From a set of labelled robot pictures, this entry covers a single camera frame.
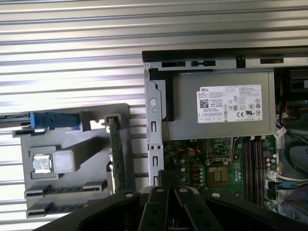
blue latch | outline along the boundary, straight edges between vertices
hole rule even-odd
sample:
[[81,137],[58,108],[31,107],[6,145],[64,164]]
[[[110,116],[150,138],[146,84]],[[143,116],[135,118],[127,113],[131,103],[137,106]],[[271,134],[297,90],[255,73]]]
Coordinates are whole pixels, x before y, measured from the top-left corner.
[[80,129],[80,119],[78,114],[62,114],[54,112],[31,113],[30,122],[32,128],[55,128],[74,127]]

cable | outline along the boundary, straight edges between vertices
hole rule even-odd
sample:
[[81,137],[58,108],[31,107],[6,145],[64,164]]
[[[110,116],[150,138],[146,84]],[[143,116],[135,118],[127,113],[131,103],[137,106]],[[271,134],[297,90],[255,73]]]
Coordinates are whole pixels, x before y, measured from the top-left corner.
[[300,142],[300,141],[294,141],[294,142],[291,142],[289,143],[286,147],[285,147],[285,150],[284,150],[284,156],[285,156],[285,159],[286,161],[288,162],[288,164],[293,168],[295,169],[297,172],[305,175],[305,176],[308,176],[308,172],[305,171],[305,170],[302,170],[300,167],[298,167],[296,164],[294,164],[290,158],[290,150],[291,148],[293,147],[300,147],[300,146],[307,146],[308,143],[307,142]]

connector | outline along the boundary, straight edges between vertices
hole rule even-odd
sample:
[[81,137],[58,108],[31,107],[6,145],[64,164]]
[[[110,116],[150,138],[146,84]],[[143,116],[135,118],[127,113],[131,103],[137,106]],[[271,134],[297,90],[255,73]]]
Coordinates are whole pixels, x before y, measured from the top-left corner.
[[267,178],[273,182],[277,182],[277,172],[274,171],[268,172]]

slot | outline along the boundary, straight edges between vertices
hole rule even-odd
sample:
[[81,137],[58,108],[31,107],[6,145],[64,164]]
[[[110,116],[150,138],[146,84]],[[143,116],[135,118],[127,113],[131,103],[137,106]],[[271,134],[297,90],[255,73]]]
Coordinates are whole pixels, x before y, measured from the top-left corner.
[[153,167],[158,166],[158,156],[153,156]]
[[203,61],[203,66],[216,66],[216,61],[215,60]]
[[283,64],[283,58],[260,59],[261,64]]
[[158,186],[158,177],[153,177],[154,186]]
[[155,121],[151,122],[151,132],[157,132],[157,127],[156,127],[156,122]]
[[162,67],[176,67],[176,66],[186,66],[185,61],[181,62],[162,62]]

metal panel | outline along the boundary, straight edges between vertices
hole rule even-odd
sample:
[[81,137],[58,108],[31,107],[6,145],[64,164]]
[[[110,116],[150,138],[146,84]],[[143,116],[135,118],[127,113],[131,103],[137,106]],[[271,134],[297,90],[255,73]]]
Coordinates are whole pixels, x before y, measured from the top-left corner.
[[[142,51],[306,45],[307,26],[307,0],[0,0],[0,115],[128,103],[133,152],[144,158]],[[20,165],[19,140],[0,132],[0,166]],[[138,174],[146,162],[135,161]],[[0,229],[46,221],[2,221]]]

